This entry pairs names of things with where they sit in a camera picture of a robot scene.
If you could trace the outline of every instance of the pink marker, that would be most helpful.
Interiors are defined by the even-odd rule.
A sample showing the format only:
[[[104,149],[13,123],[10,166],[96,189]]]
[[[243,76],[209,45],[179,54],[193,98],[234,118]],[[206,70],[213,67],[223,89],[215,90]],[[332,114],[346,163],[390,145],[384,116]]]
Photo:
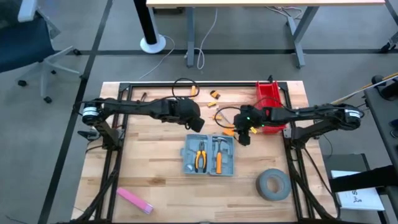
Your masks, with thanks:
[[[152,205],[144,201],[143,199],[135,196],[134,194],[130,193],[128,190],[123,189],[123,188],[118,188],[117,193],[124,197],[126,200],[131,202],[133,205],[137,206],[140,208],[143,212],[146,214],[150,214],[151,211],[154,209]]]

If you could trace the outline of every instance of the red toolbox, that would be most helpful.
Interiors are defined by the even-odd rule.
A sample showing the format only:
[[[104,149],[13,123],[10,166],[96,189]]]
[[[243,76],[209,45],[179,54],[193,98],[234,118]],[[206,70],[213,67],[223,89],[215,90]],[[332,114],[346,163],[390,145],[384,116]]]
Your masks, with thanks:
[[[260,84],[259,82],[256,83],[256,95],[257,100],[261,100],[257,105],[257,109],[261,109],[265,106],[270,107],[282,107],[280,104],[280,95],[279,95],[279,87],[277,82],[271,82],[266,84]],[[262,128],[262,132],[264,134],[275,134],[285,128],[285,125],[281,126],[264,126]]]

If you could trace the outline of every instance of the gray duct tape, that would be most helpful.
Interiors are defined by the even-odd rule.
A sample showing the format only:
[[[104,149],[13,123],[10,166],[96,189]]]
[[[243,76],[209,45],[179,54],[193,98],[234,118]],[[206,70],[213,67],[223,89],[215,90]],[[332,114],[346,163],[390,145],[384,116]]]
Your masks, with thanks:
[[[278,191],[273,192],[268,189],[267,181],[274,178],[278,183]],[[267,169],[257,177],[256,188],[260,196],[266,200],[283,200],[289,196],[292,186],[289,177],[279,169]]]

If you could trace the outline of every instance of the hammer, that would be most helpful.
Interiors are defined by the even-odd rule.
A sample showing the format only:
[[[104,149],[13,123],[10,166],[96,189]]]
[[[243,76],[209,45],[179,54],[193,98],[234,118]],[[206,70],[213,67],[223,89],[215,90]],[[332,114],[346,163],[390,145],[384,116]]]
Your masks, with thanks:
[[[218,142],[218,150],[217,150],[217,157],[216,157],[216,174],[221,174],[221,142],[227,142],[228,141],[225,138],[216,138]]]

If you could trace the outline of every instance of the pliers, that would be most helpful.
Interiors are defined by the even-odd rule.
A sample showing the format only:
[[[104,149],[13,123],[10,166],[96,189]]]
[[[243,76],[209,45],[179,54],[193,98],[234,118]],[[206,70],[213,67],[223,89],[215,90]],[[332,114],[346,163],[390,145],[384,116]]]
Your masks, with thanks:
[[[198,172],[199,170],[199,159],[203,158],[203,172],[206,172],[207,168],[207,156],[206,156],[206,151],[205,151],[205,143],[201,141],[199,143],[199,150],[197,150],[197,156],[195,157],[195,172]]]

